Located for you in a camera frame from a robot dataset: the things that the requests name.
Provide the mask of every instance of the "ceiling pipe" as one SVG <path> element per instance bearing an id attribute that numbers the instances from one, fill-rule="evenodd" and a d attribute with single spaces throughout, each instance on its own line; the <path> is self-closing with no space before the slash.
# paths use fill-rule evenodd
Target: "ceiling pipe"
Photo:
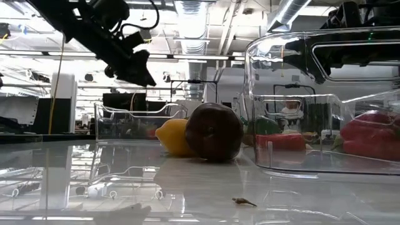
<path id="1" fill-rule="evenodd" d="M 237 17 L 242 15 L 245 6 L 246 6 L 246 3 L 240 4 L 239 9 L 237 10 L 237 13 L 236 13 Z M 228 53 L 229 48 L 231 47 L 231 44 L 232 44 L 232 41 L 233 41 L 233 37 L 235 36 L 236 29 L 238 28 L 238 24 L 239 24 L 239 18 L 236 18 L 236 20 L 232 24 L 231 32 L 229 33 L 229 37 L 228 37 L 226 45 L 225 45 L 225 49 L 224 49 L 224 52 L 223 52 L 224 55 L 226 55 Z"/>
<path id="2" fill-rule="evenodd" d="M 223 47 L 225 44 L 226 36 L 228 35 L 229 28 L 231 27 L 233 14 L 235 13 L 236 1 L 231 1 L 231 5 L 228 9 L 228 14 L 225 23 L 223 24 L 224 28 L 222 30 L 221 40 L 219 42 L 217 54 L 221 54 L 223 51 Z"/>
<path id="3" fill-rule="evenodd" d="M 282 0 L 277 11 L 271 13 L 268 19 L 267 32 L 290 31 L 292 22 L 297 18 L 300 11 L 305 8 L 311 0 Z"/>
<path id="4" fill-rule="evenodd" d="M 175 8 L 178 15 L 179 36 L 181 41 L 182 53 L 191 55 L 204 55 L 206 53 L 207 43 L 203 41 L 207 34 L 207 15 L 208 2 L 202 1 L 175 1 Z M 202 63 L 188 62 L 185 72 L 187 79 L 206 80 L 206 70 Z M 189 90 L 197 90 L 199 94 L 190 94 L 187 98 L 193 100 L 202 100 L 200 94 L 204 90 L 204 85 L 188 84 Z"/>

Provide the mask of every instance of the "ceiling light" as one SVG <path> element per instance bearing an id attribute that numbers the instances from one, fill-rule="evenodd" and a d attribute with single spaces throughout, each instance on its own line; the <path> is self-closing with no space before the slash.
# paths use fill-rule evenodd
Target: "ceiling light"
<path id="1" fill-rule="evenodd" d="M 244 61 L 244 57 L 242 56 L 235 57 L 235 61 Z"/>
<path id="2" fill-rule="evenodd" d="M 154 168 L 143 168 L 143 172 L 156 172 Z"/>
<path id="3" fill-rule="evenodd" d="M 228 60 L 227 56 L 174 55 L 175 59 Z"/>
<path id="4" fill-rule="evenodd" d="M 0 54 L 41 56 L 42 52 L 39 52 L 39 51 L 0 50 Z"/>
<path id="5" fill-rule="evenodd" d="M 182 223 L 190 223 L 190 222 L 200 222 L 197 219 L 191 219 L 191 218 L 176 218 L 176 219 L 168 219 L 168 222 L 182 222 Z"/>
<path id="6" fill-rule="evenodd" d="M 1 220 L 23 220 L 24 216 L 0 216 Z"/>
<path id="7" fill-rule="evenodd" d="M 32 218 L 32 220 L 92 221 L 93 217 L 35 216 Z"/>
<path id="8" fill-rule="evenodd" d="M 300 16 L 328 16 L 328 14 L 335 10 L 334 6 L 306 6 L 299 12 Z"/>
<path id="9" fill-rule="evenodd" d="M 163 54 L 150 54 L 149 59 L 166 59 L 167 55 Z"/>
<path id="10" fill-rule="evenodd" d="M 197 60 L 197 59 L 181 59 L 180 63 L 207 63 L 207 60 Z"/>
<path id="11" fill-rule="evenodd" d="M 160 218 L 146 218 L 144 219 L 144 222 L 160 222 Z"/>
<path id="12" fill-rule="evenodd" d="M 61 52 L 49 52 L 50 56 L 60 56 Z M 63 56 L 76 56 L 76 57 L 94 57 L 96 56 L 93 52 L 63 52 Z"/>
<path id="13" fill-rule="evenodd" d="M 182 38 L 182 37 L 174 37 L 172 40 L 181 41 L 181 42 L 202 42 L 202 43 L 209 43 L 210 39 L 198 39 L 198 38 Z"/>

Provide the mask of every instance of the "yellow lemon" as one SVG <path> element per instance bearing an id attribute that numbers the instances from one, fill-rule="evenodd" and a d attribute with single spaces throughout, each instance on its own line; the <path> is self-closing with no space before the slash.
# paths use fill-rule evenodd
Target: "yellow lemon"
<path id="1" fill-rule="evenodd" d="M 195 156 L 185 139 L 186 123 L 188 121 L 185 119 L 170 119 L 156 130 L 156 137 L 173 156 Z"/>

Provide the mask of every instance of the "black robotic arm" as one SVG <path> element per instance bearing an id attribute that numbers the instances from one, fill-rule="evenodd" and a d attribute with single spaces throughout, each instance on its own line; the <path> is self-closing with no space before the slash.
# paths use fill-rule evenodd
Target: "black robotic arm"
<path id="1" fill-rule="evenodd" d="M 133 48 L 143 44 L 136 32 L 124 37 L 119 32 L 121 23 L 129 17 L 129 6 L 123 0 L 27 0 L 41 13 L 56 30 L 65 35 L 68 43 L 75 38 L 96 58 L 107 63 L 106 76 L 127 81 L 140 86 L 155 86 L 146 63 L 149 53 L 145 50 L 133 52 Z"/>

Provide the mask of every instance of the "transparent plastic container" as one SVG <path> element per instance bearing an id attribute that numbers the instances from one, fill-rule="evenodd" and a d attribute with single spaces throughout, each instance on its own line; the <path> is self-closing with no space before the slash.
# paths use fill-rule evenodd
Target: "transparent plastic container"
<path id="1" fill-rule="evenodd" d="M 184 119 L 188 109 L 169 103 L 159 111 L 128 111 L 95 104 L 97 141 L 156 140 L 156 129 L 169 119 Z"/>
<path id="2" fill-rule="evenodd" d="M 258 166 L 400 175 L 400 27 L 272 34 L 246 51 Z"/>

